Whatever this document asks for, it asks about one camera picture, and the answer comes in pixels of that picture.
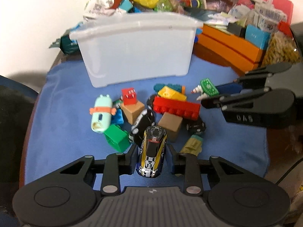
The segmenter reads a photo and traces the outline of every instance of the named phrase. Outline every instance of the white plastic bin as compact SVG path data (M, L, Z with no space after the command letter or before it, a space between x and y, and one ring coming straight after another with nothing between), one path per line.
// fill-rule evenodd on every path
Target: white plastic bin
M188 73L199 20L177 13L129 13L88 22L76 39L94 87Z

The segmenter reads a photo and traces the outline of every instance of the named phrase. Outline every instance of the blue chair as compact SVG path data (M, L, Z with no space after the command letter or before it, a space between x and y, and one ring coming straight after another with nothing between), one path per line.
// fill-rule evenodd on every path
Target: blue chair
M12 197L18 190L20 161L26 129L38 93L0 76L0 227L17 227Z

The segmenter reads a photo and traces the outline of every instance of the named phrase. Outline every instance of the brown wooden cube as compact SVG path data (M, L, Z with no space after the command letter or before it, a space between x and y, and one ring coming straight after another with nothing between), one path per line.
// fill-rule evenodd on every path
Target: brown wooden cube
M181 128L183 118L174 114L164 113L158 125L167 130L170 142L175 142Z
M137 103L133 105L124 105L122 103L121 109L127 119L127 122L133 125L139 114L145 109L145 106L142 102L137 101Z

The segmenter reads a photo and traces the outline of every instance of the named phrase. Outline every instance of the orange strap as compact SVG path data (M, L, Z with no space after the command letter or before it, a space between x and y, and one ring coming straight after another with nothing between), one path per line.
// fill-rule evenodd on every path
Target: orange strap
M92 107L89 109L89 114L92 115L93 113L109 113L115 115L117 112L116 108L111 107Z

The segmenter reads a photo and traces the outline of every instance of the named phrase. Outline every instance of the orange box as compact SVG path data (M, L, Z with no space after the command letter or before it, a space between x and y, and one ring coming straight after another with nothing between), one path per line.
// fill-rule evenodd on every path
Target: orange box
M258 63L252 63L250 60L245 58L243 55L237 53L231 48L225 46L224 44L208 37L205 34L198 35L198 44L212 50L216 54L219 54L222 58L230 62L241 72L250 71L258 67Z
M214 27L204 25L202 34L224 44L232 50L242 54L252 63L261 62L263 60L265 51L257 48L255 45L236 35L230 35L220 31Z

